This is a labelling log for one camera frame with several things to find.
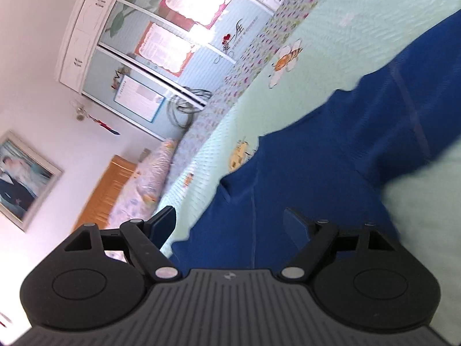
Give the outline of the blue knit sweater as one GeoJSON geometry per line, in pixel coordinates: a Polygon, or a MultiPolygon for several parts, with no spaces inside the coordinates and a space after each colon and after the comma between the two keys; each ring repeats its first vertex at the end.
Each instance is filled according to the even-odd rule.
{"type": "Polygon", "coordinates": [[[287,208],[344,230],[375,224],[395,237],[381,202],[390,180],[436,159],[460,135],[460,15],[453,14],[292,125],[259,140],[223,177],[189,237],[172,244],[182,272],[281,270],[307,244],[287,208]]]}

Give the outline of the floral pink pillow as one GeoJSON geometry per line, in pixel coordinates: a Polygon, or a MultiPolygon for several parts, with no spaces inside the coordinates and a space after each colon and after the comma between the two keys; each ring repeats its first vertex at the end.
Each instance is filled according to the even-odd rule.
{"type": "Polygon", "coordinates": [[[142,162],[123,186],[109,214],[108,228],[131,219],[148,220],[159,205],[177,142],[166,139],[142,162]]]}

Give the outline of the wooden headboard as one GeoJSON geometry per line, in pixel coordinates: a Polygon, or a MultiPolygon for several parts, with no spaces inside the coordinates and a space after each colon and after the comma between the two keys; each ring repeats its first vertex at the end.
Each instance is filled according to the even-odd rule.
{"type": "Polygon", "coordinates": [[[94,223],[99,229],[108,228],[109,214],[136,167],[135,163],[119,155],[113,156],[75,222],[73,231],[86,223],[94,223]]]}

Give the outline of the red hanging ornament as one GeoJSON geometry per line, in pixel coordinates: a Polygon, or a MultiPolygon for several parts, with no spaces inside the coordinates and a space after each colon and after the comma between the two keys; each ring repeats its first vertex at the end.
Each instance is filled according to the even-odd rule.
{"type": "Polygon", "coordinates": [[[99,120],[99,119],[93,117],[93,116],[90,115],[90,114],[88,114],[88,119],[92,120],[92,121],[95,122],[97,125],[99,125],[99,126],[102,127],[103,129],[107,130],[107,131],[110,132],[111,134],[116,135],[116,136],[120,136],[120,132],[119,132],[119,131],[114,130],[114,129],[111,128],[109,125],[107,125],[106,123],[102,122],[102,120],[99,120]]]}

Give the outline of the framed wedding photo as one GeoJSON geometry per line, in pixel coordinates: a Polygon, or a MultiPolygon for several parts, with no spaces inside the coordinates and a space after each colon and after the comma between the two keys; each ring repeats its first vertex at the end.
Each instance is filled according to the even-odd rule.
{"type": "Polygon", "coordinates": [[[1,214],[23,232],[63,171],[11,130],[1,135],[1,214]]]}

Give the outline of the heart pattern bedsheet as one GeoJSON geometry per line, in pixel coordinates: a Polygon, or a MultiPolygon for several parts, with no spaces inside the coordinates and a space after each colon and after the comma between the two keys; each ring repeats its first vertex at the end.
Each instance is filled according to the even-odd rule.
{"type": "Polygon", "coordinates": [[[175,181],[276,52],[322,0],[284,0],[251,44],[237,58],[177,146],[169,171],[175,181]]]}

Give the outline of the sliding door wardrobe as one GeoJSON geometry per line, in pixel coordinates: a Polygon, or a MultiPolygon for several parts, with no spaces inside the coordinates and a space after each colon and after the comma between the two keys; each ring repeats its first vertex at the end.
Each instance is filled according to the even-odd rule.
{"type": "Polygon", "coordinates": [[[178,139],[271,16],[257,0],[77,0],[56,77],[155,138],[178,139]]]}

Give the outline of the mint quilted bee bedspread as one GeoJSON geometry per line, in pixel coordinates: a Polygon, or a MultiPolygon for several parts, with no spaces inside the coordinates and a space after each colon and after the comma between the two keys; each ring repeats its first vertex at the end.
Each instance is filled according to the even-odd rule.
{"type": "MultiPolygon", "coordinates": [[[[171,167],[163,205],[177,209],[172,241],[183,240],[228,173],[238,141],[257,147],[259,135],[284,127],[325,101],[338,88],[391,60],[409,42],[460,9],[460,0],[323,0],[293,31],[303,52],[294,69],[270,85],[266,66],[226,114],[185,141],[171,167]]],[[[460,144],[441,158],[393,183],[384,203],[403,243],[441,284],[433,326],[447,341],[460,341],[460,144]]]]}

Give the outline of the wall lamp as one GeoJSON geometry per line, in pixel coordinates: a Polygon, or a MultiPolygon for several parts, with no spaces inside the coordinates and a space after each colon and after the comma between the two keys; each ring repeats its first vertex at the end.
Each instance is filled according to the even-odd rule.
{"type": "Polygon", "coordinates": [[[75,110],[77,121],[82,122],[89,118],[88,111],[85,109],[85,106],[83,103],[81,103],[78,100],[72,100],[71,105],[73,109],[75,110]]]}

